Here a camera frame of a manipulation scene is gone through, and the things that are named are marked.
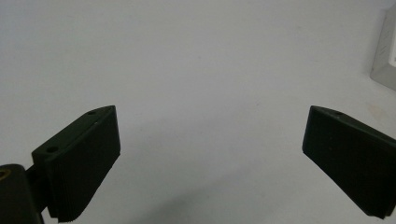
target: white background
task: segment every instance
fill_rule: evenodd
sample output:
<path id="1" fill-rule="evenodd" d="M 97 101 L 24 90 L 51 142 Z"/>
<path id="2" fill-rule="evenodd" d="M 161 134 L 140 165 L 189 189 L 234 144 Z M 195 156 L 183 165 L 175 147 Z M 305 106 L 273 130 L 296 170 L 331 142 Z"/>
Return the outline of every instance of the white background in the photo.
<path id="1" fill-rule="evenodd" d="M 394 2 L 2 0 L 0 164 L 115 105 L 121 156 L 76 224 L 395 223 L 302 152 L 311 105 L 396 137 L 369 78 Z"/>

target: screw hole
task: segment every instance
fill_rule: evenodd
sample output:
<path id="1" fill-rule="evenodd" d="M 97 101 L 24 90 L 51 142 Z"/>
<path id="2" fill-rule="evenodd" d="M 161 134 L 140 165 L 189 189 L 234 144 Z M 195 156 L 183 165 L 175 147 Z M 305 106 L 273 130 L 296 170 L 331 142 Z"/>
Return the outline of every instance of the screw hole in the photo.
<path id="1" fill-rule="evenodd" d="M 10 170 L 0 170 L 0 181 L 6 179 L 11 174 Z"/>
<path id="2" fill-rule="evenodd" d="M 49 147 L 49 148 L 47 148 L 47 152 L 48 153 L 53 153 L 53 152 L 56 152 L 56 151 L 58 151 L 58 147 Z"/>

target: white object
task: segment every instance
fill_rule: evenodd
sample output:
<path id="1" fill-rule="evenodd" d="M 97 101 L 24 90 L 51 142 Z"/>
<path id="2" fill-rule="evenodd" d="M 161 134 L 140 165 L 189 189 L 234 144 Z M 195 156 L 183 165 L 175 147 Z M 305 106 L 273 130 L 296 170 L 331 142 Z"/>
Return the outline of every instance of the white object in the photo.
<path id="1" fill-rule="evenodd" d="M 373 69 L 370 77 L 396 90 L 396 4 L 384 19 L 378 46 L 376 47 Z"/>

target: black plastic part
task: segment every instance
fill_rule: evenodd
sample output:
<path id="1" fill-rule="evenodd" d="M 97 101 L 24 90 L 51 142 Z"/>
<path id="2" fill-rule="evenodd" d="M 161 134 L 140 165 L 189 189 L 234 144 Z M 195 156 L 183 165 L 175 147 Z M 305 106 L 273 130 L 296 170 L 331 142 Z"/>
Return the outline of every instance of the black plastic part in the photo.
<path id="1" fill-rule="evenodd" d="M 30 191 L 35 201 L 35 209 L 38 212 L 42 212 L 50 201 L 50 190 L 47 178 L 43 175 L 39 175 L 35 166 L 31 166 L 27 169 L 26 175 L 29 181 Z"/>
<path id="2" fill-rule="evenodd" d="M 113 105 L 84 114 L 33 151 L 32 173 L 44 176 L 50 215 L 60 222 L 76 219 L 119 155 Z"/>
<path id="3" fill-rule="evenodd" d="M 0 166 L 0 223 L 44 223 L 21 165 Z"/>
<path id="4" fill-rule="evenodd" d="M 328 108 L 311 106 L 304 154 L 368 216 L 390 216 L 396 204 L 396 141 Z"/>

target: hole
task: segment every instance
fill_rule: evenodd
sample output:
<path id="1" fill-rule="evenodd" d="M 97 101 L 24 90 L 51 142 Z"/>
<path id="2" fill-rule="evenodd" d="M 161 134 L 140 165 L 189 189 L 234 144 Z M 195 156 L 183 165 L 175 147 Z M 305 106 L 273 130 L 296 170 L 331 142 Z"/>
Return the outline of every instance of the hole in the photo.
<path id="1" fill-rule="evenodd" d="M 11 174 L 10 170 L 0 170 L 0 181 L 6 179 L 9 174 Z"/>
<path id="2" fill-rule="evenodd" d="M 47 148 L 47 152 L 49 152 L 49 153 L 53 153 L 53 152 L 56 152 L 56 151 L 58 151 L 58 147 L 49 147 L 49 148 Z"/>

